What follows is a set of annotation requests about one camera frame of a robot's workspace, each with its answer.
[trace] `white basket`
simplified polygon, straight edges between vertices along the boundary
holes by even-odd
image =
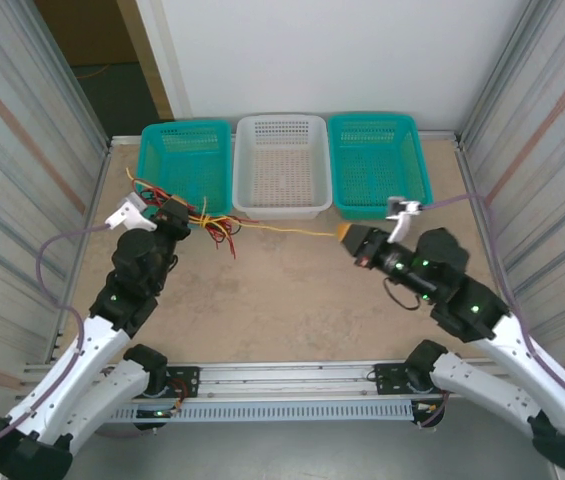
[[[233,161],[235,208],[253,220],[304,220],[332,201],[323,119],[258,115],[240,120]]]

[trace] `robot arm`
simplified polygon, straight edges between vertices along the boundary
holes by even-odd
[[[381,270],[391,283],[428,302],[442,329],[485,352],[519,387],[467,365],[441,346],[431,352],[420,345],[407,364],[438,388],[461,393],[507,419],[533,437],[536,450],[565,469],[565,389],[536,358],[563,382],[565,369],[533,340],[534,352],[529,351],[508,306],[465,273],[469,255],[457,240],[445,229],[431,230],[411,251],[377,228],[342,225],[338,233],[355,265]]]
[[[129,230],[118,240],[114,270],[84,321],[81,349],[76,338],[42,382],[5,418],[0,417],[4,476],[62,479],[73,455],[120,404],[164,388],[167,359],[144,345],[129,349],[124,360],[94,384],[157,306],[156,297],[177,263],[176,244],[190,233],[188,207],[177,200],[165,202],[151,220],[141,215],[144,208],[132,194],[107,219],[110,228],[124,223]],[[70,374],[36,405],[65,375],[70,362],[75,362]]]

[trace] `perforated basket bottom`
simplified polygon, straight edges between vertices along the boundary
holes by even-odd
[[[387,197],[409,197],[401,181],[403,166],[395,148],[342,148],[337,167],[338,200],[356,207],[384,206]]]
[[[205,197],[207,212],[227,209],[226,159],[221,152],[180,154],[177,161],[169,157],[167,154],[162,160],[166,179],[160,185],[162,188],[181,196],[198,211]]]
[[[307,148],[256,149],[253,167],[249,207],[313,206],[311,158]]]

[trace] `table surface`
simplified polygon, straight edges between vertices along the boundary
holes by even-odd
[[[465,193],[452,142],[423,141],[422,147],[434,198]],[[129,193],[125,168],[135,171],[138,150],[115,147],[94,224],[102,224]],[[272,224],[335,232],[340,222],[331,208],[315,220]],[[404,243],[413,248],[422,232],[438,227],[453,233],[471,254],[468,273],[493,287],[469,202],[423,212]],[[89,239],[74,296],[82,315],[104,286],[123,231]],[[179,263],[133,344],[148,345],[170,362],[399,359],[425,338],[465,356],[481,356],[444,333],[429,317],[430,307],[411,312],[395,304],[384,291],[382,274],[354,268],[335,238],[243,229],[235,243],[237,260],[227,245],[216,250],[200,229],[179,243]],[[394,286],[394,293],[405,304],[414,301],[402,287]],[[69,319],[61,349],[75,331]]]

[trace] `plastic basket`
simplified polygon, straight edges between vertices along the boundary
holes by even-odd
[[[223,120],[169,122],[142,131],[137,176],[210,215],[231,211],[231,126]]]
[[[233,206],[254,220],[310,219],[331,206],[326,123],[259,115],[238,123]]]
[[[418,130],[408,115],[335,115],[329,140],[334,203],[343,217],[384,218],[390,196],[433,201]]]

